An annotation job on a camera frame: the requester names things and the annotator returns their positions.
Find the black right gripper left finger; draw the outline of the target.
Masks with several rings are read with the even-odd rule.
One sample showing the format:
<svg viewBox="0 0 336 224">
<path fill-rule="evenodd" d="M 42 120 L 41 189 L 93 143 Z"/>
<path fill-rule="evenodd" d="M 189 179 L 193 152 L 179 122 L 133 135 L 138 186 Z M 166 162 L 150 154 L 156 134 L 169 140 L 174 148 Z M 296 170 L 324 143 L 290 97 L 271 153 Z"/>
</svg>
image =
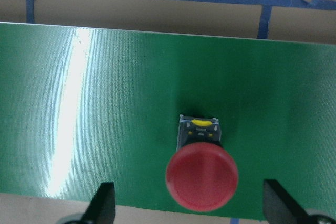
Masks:
<svg viewBox="0 0 336 224">
<path fill-rule="evenodd" d="M 115 216 L 116 198 L 114 182 L 101 183 L 81 217 L 81 223 L 114 223 Z"/>
</svg>

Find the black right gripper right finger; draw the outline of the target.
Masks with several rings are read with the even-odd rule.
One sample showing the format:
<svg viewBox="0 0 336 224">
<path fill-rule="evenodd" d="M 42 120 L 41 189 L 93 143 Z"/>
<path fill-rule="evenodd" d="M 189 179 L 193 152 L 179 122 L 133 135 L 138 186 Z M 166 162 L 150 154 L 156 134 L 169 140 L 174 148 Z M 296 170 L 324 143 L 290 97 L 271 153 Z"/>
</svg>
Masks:
<svg viewBox="0 0 336 224">
<path fill-rule="evenodd" d="M 270 224 L 318 223 L 275 179 L 263 182 L 263 213 Z"/>
</svg>

